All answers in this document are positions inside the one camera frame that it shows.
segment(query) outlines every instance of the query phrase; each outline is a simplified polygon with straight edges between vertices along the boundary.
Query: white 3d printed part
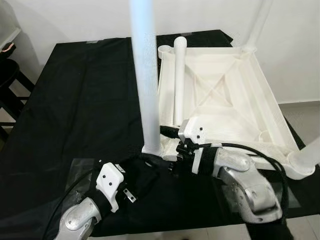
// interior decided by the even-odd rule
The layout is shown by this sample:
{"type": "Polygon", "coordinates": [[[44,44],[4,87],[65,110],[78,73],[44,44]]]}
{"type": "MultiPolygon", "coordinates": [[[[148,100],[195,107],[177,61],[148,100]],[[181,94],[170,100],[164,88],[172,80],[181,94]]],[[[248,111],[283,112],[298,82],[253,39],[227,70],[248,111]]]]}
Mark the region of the white 3d printed part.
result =
{"type": "MultiPolygon", "coordinates": [[[[175,50],[160,46],[160,124],[176,126],[175,50]]],[[[297,173],[288,155],[299,149],[253,52],[241,48],[187,48],[184,66],[183,119],[197,117],[206,143],[243,144],[277,159],[293,179],[297,173]]],[[[176,141],[161,137],[165,156],[177,154],[176,141]]],[[[257,168],[273,169],[256,157],[257,168]]]]}

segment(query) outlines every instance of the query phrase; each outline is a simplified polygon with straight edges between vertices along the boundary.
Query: gray floor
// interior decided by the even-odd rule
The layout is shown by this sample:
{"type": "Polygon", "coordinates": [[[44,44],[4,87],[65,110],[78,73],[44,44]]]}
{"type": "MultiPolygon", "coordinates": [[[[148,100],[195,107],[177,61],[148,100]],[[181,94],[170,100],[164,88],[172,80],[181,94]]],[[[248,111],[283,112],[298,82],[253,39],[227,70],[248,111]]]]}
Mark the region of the gray floor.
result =
{"type": "Polygon", "coordinates": [[[280,109],[305,144],[320,136],[320,103],[287,103],[280,109]]]}

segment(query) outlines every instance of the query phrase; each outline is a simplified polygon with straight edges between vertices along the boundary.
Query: black cable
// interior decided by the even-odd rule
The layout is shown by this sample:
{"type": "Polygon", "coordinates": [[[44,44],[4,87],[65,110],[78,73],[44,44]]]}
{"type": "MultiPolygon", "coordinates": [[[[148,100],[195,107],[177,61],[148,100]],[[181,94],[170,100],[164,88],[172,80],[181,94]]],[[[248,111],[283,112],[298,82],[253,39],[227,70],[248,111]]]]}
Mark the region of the black cable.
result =
{"type": "Polygon", "coordinates": [[[275,159],[266,156],[262,152],[251,148],[249,146],[241,145],[241,144],[234,144],[234,143],[222,143],[223,147],[231,147],[231,148],[238,148],[238,149],[244,149],[248,150],[250,152],[253,152],[257,154],[259,157],[264,158],[267,160],[272,167],[274,167],[275,171],[279,173],[281,177],[281,185],[282,185],[282,196],[281,196],[281,208],[282,208],[282,219],[281,222],[282,224],[286,224],[286,218],[288,216],[288,209],[289,209],[289,192],[288,192],[288,182],[287,182],[287,175],[286,175],[286,170],[284,167],[275,159]]]}
{"type": "Polygon", "coordinates": [[[60,205],[62,204],[62,202],[65,200],[65,198],[68,196],[68,194],[72,191],[72,189],[74,189],[74,187],[81,182],[81,180],[83,180],[86,176],[88,176],[89,174],[91,174],[93,172],[93,169],[89,170],[89,171],[86,171],[84,174],[82,174],[77,180],[75,180],[71,186],[64,192],[64,195],[61,197],[61,199],[59,200],[59,202],[57,203],[57,205],[55,206],[50,218],[49,218],[49,221],[44,229],[44,232],[43,232],[43,235],[42,235],[42,240],[45,240],[45,236],[47,234],[47,231],[50,227],[50,224],[51,224],[51,221],[52,219],[54,218],[55,214],[56,214],[56,211],[58,210],[58,208],[60,207],[60,205]]]}

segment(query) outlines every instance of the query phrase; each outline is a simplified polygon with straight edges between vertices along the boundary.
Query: white pole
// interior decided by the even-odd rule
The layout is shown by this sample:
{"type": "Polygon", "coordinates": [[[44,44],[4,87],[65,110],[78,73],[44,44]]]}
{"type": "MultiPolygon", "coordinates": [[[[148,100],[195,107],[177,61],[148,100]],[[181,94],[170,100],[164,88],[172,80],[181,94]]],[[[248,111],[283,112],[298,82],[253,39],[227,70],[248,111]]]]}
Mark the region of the white pole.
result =
{"type": "Polygon", "coordinates": [[[143,153],[161,155],[157,45],[153,1],[130,0],[132,50],[142,120],[143,153]]]}
{"type": "Polygon", "coordinates": [[[174,40],[174,125],[180,126],[184,120],[184,91],[185,91],[185,56],[187,39],[179,36],[174,40]]]}
{"type": "Polygon", "coordinates": [[[242,47],[244,52],[254,52],[257,50],[257,41],[262,29],[266,23],[267,17],[270,12],[270,8],[273,0],[262,0],[259,10],[256,13],[256,17],[252,21],[252,28],[249,37],[242,47]]]}
{"type": "Polygon", "coordinates": [[[311,173],[320,163],[320,137],[307,145],[299,152],[293,152],[288,156],[291,165],[302,173],[311,173]]]}

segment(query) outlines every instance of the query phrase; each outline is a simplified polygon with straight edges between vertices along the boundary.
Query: black velcro strap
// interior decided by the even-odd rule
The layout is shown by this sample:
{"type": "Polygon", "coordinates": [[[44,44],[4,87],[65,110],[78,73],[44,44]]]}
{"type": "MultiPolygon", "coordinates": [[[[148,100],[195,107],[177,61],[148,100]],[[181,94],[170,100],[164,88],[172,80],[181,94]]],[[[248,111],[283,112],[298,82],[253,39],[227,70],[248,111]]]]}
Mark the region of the black velcro strap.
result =
{"type": "Polygon", "coordinates": [[[198,175],[210,176],[214,172],[214,161],[219,147],[204,147],[201,155],[198,175]]]}
{"type": "Polygon", "coordinates": [[[178,139],[179,128],[171,127],[171,126],[160,126],[160,133],[163,136],[166,136],[171,139],[178,139]]]}
{"type": "Polygon", "coordinates": [[[89,190],[85,195],[93,200],[95,205],[98,207],[102,218],[111,212],[111,204],[101,191],[92,189],[89,190]]]}

